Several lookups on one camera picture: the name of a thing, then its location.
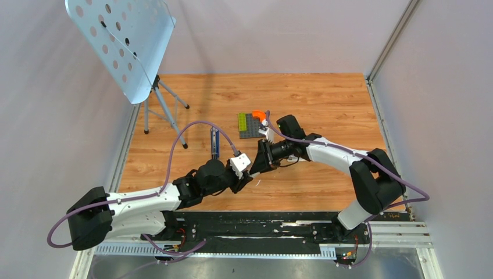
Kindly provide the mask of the blue black stapler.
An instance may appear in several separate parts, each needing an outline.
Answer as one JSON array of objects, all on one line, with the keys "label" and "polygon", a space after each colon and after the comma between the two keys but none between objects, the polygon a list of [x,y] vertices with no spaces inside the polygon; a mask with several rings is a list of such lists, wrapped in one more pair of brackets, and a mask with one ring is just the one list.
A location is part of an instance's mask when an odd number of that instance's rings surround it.
[{"label": "blue black stapler", "polygon": [[215,127],[210,129],[210,144],[211,144],[211,158],[219,159],[220,147],[219,147],[219,131]]}]

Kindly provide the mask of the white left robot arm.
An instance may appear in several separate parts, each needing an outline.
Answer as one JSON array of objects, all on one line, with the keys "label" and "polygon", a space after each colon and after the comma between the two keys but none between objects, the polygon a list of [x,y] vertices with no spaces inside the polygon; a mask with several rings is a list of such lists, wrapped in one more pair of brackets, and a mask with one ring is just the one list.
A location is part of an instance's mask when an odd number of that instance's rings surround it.
[{"label": "white left robot arm", "polygon": [[171,240],[178,233],[174,211],[225,189],[240,191],[251,180],[250,164],[243,155],[226,164],[211,159],[165,187],[136,192],[106,193],[103,187],[94,187],[67,211],[72,248],[83,251],[106,239],[136,234]]}]

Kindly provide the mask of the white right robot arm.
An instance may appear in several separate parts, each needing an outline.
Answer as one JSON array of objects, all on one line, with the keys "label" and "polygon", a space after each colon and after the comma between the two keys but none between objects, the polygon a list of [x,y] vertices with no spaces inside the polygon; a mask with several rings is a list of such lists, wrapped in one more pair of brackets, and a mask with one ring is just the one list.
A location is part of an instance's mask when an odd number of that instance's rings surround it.
[{"label": "white right robot arm", "polygon": [[293,115],[277,120],[277,127],[283,140],[275,143],[274,130],[268,119],[261,117],[259,131],[266,138],[258,141],[258,152],[249,172],[260,174],[278,169],[281,160],[295,156],[349,175],[356,199],[332,221],[332,235],[338,242],[348,242],[360,223],[388,208],[406,192],[384,150],[361,151],[335,144],[319,134],[307,135]]}]

